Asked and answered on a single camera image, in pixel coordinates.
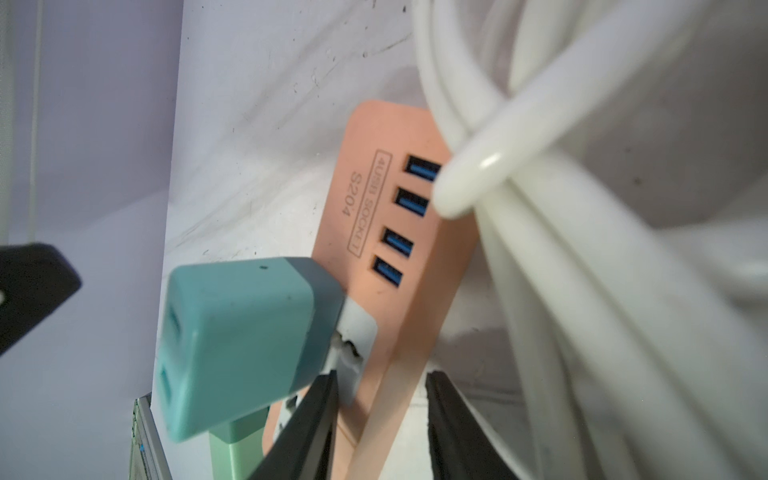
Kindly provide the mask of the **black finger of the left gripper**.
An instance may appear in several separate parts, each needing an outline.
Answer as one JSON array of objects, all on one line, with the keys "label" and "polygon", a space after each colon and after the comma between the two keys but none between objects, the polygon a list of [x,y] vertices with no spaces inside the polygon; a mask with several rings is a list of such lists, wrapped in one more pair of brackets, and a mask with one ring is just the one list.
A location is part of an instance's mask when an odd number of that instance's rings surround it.
[{"label": "black finger of the left gripper", "polygon": [[1,352],[6,353],[82,286],[80,275],[53,245],[1,248]]}]

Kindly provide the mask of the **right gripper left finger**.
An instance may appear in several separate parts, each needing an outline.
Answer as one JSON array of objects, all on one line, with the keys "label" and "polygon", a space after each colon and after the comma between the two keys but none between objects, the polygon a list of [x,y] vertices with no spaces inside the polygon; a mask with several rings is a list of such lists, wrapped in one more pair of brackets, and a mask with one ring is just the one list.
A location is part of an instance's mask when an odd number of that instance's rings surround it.
[{"label": "right gripper left finger", "polygon": [[319,375],[251,480],[332,476],[339,410],[337,373]]}]

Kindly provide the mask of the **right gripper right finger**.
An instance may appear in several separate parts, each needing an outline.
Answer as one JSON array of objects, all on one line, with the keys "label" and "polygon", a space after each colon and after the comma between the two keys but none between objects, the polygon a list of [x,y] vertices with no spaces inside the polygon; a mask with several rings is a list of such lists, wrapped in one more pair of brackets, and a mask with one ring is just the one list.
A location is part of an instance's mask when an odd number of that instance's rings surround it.
[{"label": "right gripper right finger", "polygon": [[517,479],[482,431],[448,375],[429,372],[428,440],[433,477],[444,480]]}]

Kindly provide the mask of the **teal charger plug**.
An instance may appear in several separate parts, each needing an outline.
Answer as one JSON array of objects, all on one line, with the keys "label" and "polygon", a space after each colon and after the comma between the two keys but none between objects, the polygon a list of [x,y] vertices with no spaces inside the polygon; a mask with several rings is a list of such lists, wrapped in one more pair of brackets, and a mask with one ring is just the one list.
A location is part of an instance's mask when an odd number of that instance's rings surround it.
[{"label": "teal charger plug", "polygon": [[169,438],[186,441],[309,385],[344,301],[341,284],[307,257],[175,268],[155,374]]}]

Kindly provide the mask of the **pink power strip left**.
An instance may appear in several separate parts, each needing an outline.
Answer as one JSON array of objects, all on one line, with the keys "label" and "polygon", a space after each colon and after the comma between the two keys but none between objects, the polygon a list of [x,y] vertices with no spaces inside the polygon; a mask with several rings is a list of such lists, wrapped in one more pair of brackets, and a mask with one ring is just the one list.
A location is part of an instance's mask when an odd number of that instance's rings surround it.
[{"label": "pink power strip left", "polygon": [[348,121],[312,251],[346,293],[333,479],[380,475],[477,244],[433,207],[449,157],[424,109],[370,100]]}]

